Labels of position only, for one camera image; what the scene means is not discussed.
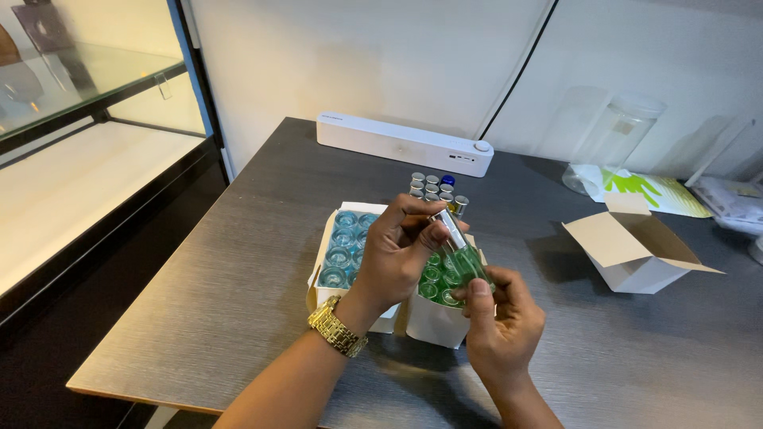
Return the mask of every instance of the white shelf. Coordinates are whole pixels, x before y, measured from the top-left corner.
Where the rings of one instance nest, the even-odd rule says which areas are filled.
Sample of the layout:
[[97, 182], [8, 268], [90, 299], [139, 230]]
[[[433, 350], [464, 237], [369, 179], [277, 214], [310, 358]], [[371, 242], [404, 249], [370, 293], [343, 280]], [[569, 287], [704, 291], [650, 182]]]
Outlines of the white shelf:
[[0, 169], [0, 296], [203, 140], [107, 122]]

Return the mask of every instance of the black cable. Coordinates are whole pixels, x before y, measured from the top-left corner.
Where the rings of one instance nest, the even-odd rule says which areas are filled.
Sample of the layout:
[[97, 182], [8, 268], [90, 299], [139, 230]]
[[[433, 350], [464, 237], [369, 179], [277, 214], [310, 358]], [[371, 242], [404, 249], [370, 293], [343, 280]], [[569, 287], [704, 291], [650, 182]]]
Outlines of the black cable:
[[527, 58], [525, 59], [524, 64], [522, 64], [520, 73], [517, 75], [517, 78], [514, 80], [514, 83], [511, 84], [511, 88], [509, 88], [509, 92], [506, 93], [506, 96], [504, 97], [504, 100], [501, 102], [501, 105], [498, 106], [498, 110], [495, 111], [495, 114], [490, 119], [490, 122], [488, 122], [488, 126], [485, 127], [484, 131], [482, 131], [482, 135], [479, 137], [479, 140], [482, 140], [483, 138], [485, 138], [485, 134], [488, 132], [488, 129], [490, 129], [490, 126], [493, 124], [493, 121], [495, 121], [495, 118], [498, 116], [498, 113], [501, 112], [501, 109], [506, 104], [506, 100], [509, 99], [509, 95], [511, 95], [511, 92], [514, 90], [514, 87], [517, 86], [517, 82], [519, 82], [520, 78], [522, 77], [522, 73], [524, 73], [525, 68], [527, 68], [527, 64], [530, 62], [530, 57], [533, 56], [533, 52], [535, 52], [535, 47], [538, 46], [538, 42], [540, 42], [540, 37], [543, 35], [543, 31], [546, 29], [546, 25], [549, 23], [549, 20], [551, 19], [551, 15], [553, 15], [554, 9], [556, 9], [557, 3], [559, 3], [559, 0], [554, 0], [554, 4], [551, 5], [549, 14], [546, 15], [546, 20], [543, 22], [543, 25], [540, 27], [540, 31], [538, 32], [538, 37], [535, 38], [535, 43], [533, 43], [533, 47], [530, 48], [530, 52], [527, 54]]

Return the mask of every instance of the cardboard box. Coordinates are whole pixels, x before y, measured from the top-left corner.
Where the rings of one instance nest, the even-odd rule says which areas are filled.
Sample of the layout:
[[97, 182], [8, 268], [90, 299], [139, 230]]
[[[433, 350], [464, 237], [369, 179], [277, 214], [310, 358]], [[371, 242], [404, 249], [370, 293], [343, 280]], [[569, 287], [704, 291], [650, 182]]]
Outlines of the cardboard box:
[[[466, 234], [466, 239], [475, 248], [474, 237]], [[485, 255], [479, 250], [482, 265], [487, 265]], [[469, 319], [460, 308], [437, 304], [420, 296], [419, 291], [408, 299], [408, 325], [405, 333], [409, 337], [439, 346], [458, 349], [469, 331]]]
[[670, 228], [652, 216], [641, 193], [608, 192], [607, 212], [563, 224], [615, 292], [654, 294], [702, 265]]
[[[386, 205], [382, 204], [366, 204], [363, 202], [343, 202], [342, 207], [340, 210], [351, 210], [351, 211], [363, 211], [365, 213], [373, 213], [375, 215], [380, 215], [385, 209], [387, 208]], [[315, 260], [315, 267], [313, 268], [313, 273], [310, 275], [310, 278], [307, 279], [307, 297], [305, 298], [305, 304], [307, 304], [307, 309], [312, 313], [315, 311], [315, 309], [318, 307], [319, 304], [323, 304], [324, 301], [326, 301], [329, 297], [334, 295], [344, 296], [344, 294], [347, 293], [347, 289], [335, 289], [335, 288], [324, 288], [317, 285], [316, 279], [318, 278], [318, 274], [321, 270], [321, 263], [324, 261], [324, 256], [326, 255], [326, 251], [329, 247], [329, 242], [331, 241], [331, 231], [333, 229], [333, 221], [336, 217], [336, 213], [339, 210], [335, 210], [331, 216], [329, 216], [328, 221], [326, 221], [326, 227], [324, 228], [324, 236], [320, 239], [320, 248], [318, 250], [318, 255]], [[381, 317], [371, 326], [371, 329], [369, 329], [371, 332], [381, 332], [383, 334], [391, 334], [394, 330], [394, 321], [398, 317], [398, 310], [400, 309], [400, 305], [395, 305], [394, 307], [387, 310], [384, 314], [381, 315]]]

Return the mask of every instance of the tabletop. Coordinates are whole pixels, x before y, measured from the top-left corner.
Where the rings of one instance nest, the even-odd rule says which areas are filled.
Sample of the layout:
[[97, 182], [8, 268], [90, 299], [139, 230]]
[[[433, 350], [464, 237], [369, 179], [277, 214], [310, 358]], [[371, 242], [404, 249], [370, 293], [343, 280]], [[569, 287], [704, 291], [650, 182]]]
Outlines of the tabletop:
[[[605, 211], [561, 184], [560, 163], [496, 152], [453, 174], [489, 263], [522, 272], [547, 322], [530, 372], [567, 428], [760, 427], [763, 266], [711, 219], [655, 215], [708, 266], [655, 295], [611, 292], [564, 231]], [[446, 172], [319, 145], [285, 118], [67, 384], [78, 392], [221, 412], [307, 330], [304, 297], [343, 201], [389, 203], [410, 174]], [[492, 427], [499, 417], [450, 350], [369, 334], [326, 427]]]

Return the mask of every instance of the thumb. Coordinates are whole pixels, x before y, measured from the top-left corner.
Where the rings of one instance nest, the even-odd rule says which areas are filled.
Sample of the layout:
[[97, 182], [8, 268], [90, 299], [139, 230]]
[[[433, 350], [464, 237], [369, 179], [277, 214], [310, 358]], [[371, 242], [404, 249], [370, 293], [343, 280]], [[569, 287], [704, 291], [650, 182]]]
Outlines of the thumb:
[[423, 267], [447, 238], [448, 228], [440, 221], [434, 222], [424, 228], [416, 237], [416, 241], [406, 248], [407, 256], [417, 267]]
[[466, 308], [472, 320], [470, 331], [481, 333], [495, 329], [495, 301], [489, 284], [483, 279], [469, 282]]

